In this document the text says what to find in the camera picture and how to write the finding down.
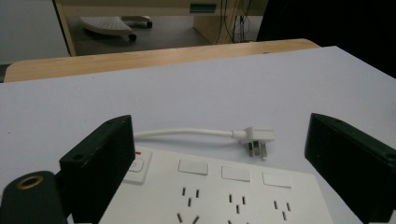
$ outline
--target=plug prong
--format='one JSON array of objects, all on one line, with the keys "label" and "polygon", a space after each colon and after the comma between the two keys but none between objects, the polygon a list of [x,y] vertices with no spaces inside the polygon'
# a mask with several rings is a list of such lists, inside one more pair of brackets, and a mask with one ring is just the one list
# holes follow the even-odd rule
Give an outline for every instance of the plug prong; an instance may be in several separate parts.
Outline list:
[{"label": "plug prong", "polygon": [[259,141],[253,141],[253,150],[254,150],[254,155],[255,156],[260,156],[262,147],[260,146]]},{"label": "plug prong", "polygon": [[262,143],[261,152],[262,152],[262,158],[267,159],[267,146],[264,143]]},{"label": "plug prong", "polygon": [[250,157],[253,157],[254,153],[253,153],[253,143],[248,143],[248,155]]}]

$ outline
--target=power strip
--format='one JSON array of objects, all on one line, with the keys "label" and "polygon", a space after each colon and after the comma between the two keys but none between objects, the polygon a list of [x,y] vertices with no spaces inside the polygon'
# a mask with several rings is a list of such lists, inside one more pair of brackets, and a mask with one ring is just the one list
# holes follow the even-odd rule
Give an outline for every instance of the power strip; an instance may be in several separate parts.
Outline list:
[{"label": "power strip", "polygon": [[100,223],[332,224],[313,175],[136,147]]}]

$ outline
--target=wooden table edge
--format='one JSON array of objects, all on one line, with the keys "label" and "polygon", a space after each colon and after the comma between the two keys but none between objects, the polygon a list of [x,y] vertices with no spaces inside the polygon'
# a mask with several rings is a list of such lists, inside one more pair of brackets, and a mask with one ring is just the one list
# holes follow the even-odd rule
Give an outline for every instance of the wooden table edge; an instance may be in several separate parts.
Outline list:
[{"label": "wooden table edge", "polygon": [[77,57],[26,60],[13,63],[4,82],[70,77],[100,72],[191,63],[221,58],[320,48],[307,39],[210,45],[180,49],[155,49]]}]

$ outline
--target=cable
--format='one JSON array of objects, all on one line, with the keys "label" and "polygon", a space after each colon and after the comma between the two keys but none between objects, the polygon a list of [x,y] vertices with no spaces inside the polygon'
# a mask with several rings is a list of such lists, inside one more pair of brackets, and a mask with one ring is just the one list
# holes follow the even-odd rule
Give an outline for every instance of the cable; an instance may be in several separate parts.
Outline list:
[{"label": "cable", "polygon": [[158,131],[135,133],[134,139],[136,140],[136,139],[152,137],[152,136],[181,134],[181,133],[231,137],[232,139],[240,140],[242,144],[247,144],[250,157],[253,157],[253,155],[261,155],[263,159],[267,158],[265,143],[271,142],[275,139],[273,129],[255,128],[255,127],[248,127],[243,131],[217,131],[217,130],[190,129],[190,128],[165,129]]},{"label": "cable", "polygon": [[[251,5],[251,0],[249,0],[249,2],[247,3],[246,9],[241,8],[242,11],[244,12],[244,15],[243,16],[239,16],[239,26],[238,26],[238,28],[239,28],[239,33],[238,33],[239,43],[248,42],[246,40],[246,33],[250,32],[249,31],[250,30],[250,19],[248,18],[248,13],[250,11],[250,5]],[[247,26],[247,31],[245,32],[246,21],[248,22],[248,26]]]},{"label": "cable", "polygon": [[222,28],[222,27],[221,27],[221,25],[222,25],[221,18],[222,18],[222,0],[221,0],[221,5],[220,5],[220,28],[219,28],[219,35],[218,35],[218,39],[216,40],[215,45],[218,44],[219,39],[220,39],[221,28]]},{"label": "cable", "polygon": [[215,135],[215,136],[223,136],[223,137],[233,137],[233,132],[224,132],[224,131],[215,131],[208,129],[165,129],[159,131],[151,131],[151,132],[142,132],[135,133],[134,138],[145,138],[151,136],[158,135],[169,135],[169,134],[178,134],[178,133],[190,133],[190,134],[204,134],[204,135]]},{"label": "cable", "polygon": [[224,16],[223,16],[224,26],[225,26],[225,29],[227,30],[228,36],[231,38],[231,41],[232,41],[233,43],[235,43],[235,41],[233,40],[233,36],[231,36],[230,31],[228,30],[227,22],[226,22],[226,20],[225,20],[225,17],[226,17],[226,15],[227,15],[227,3],[228,3],[228,0],[225,0]]}]

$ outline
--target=wooden desk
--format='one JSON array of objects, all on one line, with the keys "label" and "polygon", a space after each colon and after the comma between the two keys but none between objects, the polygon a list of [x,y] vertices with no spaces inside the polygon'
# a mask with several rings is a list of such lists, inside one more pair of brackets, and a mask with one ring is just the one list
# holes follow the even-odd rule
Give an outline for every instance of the wooden desk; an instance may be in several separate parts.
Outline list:
[{"label": "wooden desk", "polygon": [[267,52],[312,48],[319,48],[319,45],[306,39],[292,39],[28,60],[12,64],[7,69],[5,82],[49,77],[68,77],[165,64],[189,63]]},{"label": "wooden desk", "polygon": [[[54,0],[71,56],[76,56],[67,18],[83,16],[194,16],[194,28],[211,44],[231,43],[236,16],[262,16],[268,0]],[[215,4],[211,12],[191,12],[191,4]]]}]

